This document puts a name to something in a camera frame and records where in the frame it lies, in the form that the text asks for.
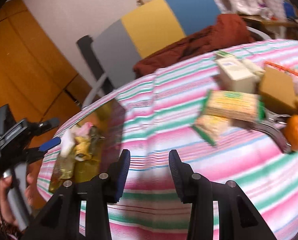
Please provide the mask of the person left hand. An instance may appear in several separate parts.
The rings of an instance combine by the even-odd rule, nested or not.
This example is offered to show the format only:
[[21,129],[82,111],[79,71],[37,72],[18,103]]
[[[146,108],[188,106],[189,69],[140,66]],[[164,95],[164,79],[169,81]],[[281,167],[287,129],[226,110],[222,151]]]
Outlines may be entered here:
[[[28,187],[25,190],[25,196],[28,203],[35,209],[38,210],[44,206],[45,200],[38,192],[37,188],[37,178],[41,168],[42,161],[37,161],[31,163],[28,166],[27,183]],[[18,225],[7,199],[7,190],[11,187],[12,177],[1,177],[0,178],[0,213],[7,224],[12,224],[14,226]]]

